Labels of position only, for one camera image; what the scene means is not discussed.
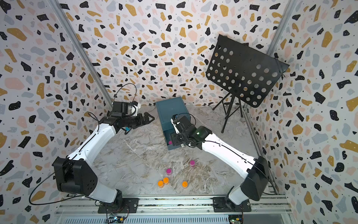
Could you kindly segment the orange paint can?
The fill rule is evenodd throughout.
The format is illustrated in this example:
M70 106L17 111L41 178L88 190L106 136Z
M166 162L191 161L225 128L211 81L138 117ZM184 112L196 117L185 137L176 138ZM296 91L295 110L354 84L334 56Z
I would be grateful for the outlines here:
M158 181L158 187L159 188L163 188L164 187L164 182L162 180Z
M187 187L188 187L188 182L184 181L184 182L182 183L182 187L183 187L183 188L187 188Z
M164 184L169 184L169 178L168 178L168 177L165 177L165 178L163 179L163 183L164 183Z

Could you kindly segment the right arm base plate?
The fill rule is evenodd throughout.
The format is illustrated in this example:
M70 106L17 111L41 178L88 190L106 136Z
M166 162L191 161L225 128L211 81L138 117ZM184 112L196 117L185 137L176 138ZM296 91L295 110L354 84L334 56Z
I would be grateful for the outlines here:
M213 209L214 212L251 212L251 204L249 200L243 201L240 205L231 202L228 197L214 197Z

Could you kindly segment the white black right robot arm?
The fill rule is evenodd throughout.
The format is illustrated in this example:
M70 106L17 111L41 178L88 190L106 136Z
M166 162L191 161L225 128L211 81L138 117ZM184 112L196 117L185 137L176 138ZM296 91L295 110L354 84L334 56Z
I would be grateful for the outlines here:
M228 208L232 210L249 199L261 199L269 183L268 162L264 157L254 158L235 149L210 129L204 126L196 128L185 116L172 116L171 124L175 130L174 136L179 138L179 144L198 148L216 156L243 178L243 182L232 187L226 195L224 201Z

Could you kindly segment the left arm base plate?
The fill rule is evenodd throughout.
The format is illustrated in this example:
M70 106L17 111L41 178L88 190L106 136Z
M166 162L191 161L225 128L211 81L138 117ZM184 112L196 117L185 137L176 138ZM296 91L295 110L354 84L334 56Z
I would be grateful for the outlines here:
M139 198L115 199L113 203L100 203L98 214L110 213L136 213L139 205Z

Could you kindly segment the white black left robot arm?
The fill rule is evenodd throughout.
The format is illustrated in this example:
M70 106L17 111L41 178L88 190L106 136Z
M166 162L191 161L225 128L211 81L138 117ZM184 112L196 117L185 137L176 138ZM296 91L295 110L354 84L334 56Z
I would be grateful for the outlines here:
M139 113L137 102L114 102L113 110L98 120L90 137L66 158L56 158L53 163L57 188L60 192L83 195L106 204L120 205L122 193L100 183L92 170L95 158L120 130L132 129L154 121L149 113Z

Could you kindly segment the teal drawer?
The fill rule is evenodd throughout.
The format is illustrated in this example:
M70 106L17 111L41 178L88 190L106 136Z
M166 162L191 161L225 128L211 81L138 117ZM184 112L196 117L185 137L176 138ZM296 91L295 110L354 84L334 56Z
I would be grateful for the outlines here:
M181 135L176 134L174 128L165 130L163 133L164 133L167 149L169 151L185 146L184 141L181 138Z

